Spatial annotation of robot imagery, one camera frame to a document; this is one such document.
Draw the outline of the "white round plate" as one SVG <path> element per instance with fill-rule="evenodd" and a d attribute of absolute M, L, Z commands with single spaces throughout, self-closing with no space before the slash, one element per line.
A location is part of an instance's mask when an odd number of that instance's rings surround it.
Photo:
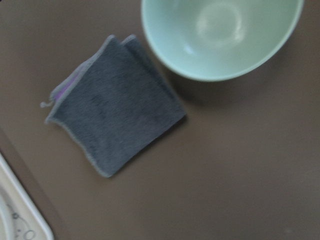
<path fill-rule="evenodd" d="M 0 196 L 0 239 L 15 239 L 15 230 L 13 226 L 11 213 L 2 195 Z"/>

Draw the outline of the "cream rabbit tray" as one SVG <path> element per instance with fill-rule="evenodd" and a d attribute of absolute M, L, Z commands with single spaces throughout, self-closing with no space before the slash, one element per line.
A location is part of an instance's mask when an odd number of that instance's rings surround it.
<path fill-rule="evenodd" d="M 54 234 L 26 190 L 0 157 L 0 195 L 11 214 L 14 240 L 53 240 Z"/>

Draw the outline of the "grey folded cloth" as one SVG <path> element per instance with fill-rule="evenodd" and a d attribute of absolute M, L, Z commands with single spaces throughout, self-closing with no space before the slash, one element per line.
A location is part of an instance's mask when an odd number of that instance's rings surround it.
<path fill-rule="evenodd" d="M 134 35 L 108 36 L 41 107 L 51 107 L 45 123 L 62 127 L 106 178 L 186 116 Z"/>

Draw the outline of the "green bowl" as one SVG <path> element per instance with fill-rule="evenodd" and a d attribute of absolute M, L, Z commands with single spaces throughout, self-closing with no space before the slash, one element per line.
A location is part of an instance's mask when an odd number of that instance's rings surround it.
<path fill-rule="evenodd" d="M 201 82 L 243 76 L 286 43 L 302 0 L 143 0 L 141 24 L 157 59 Z"/>

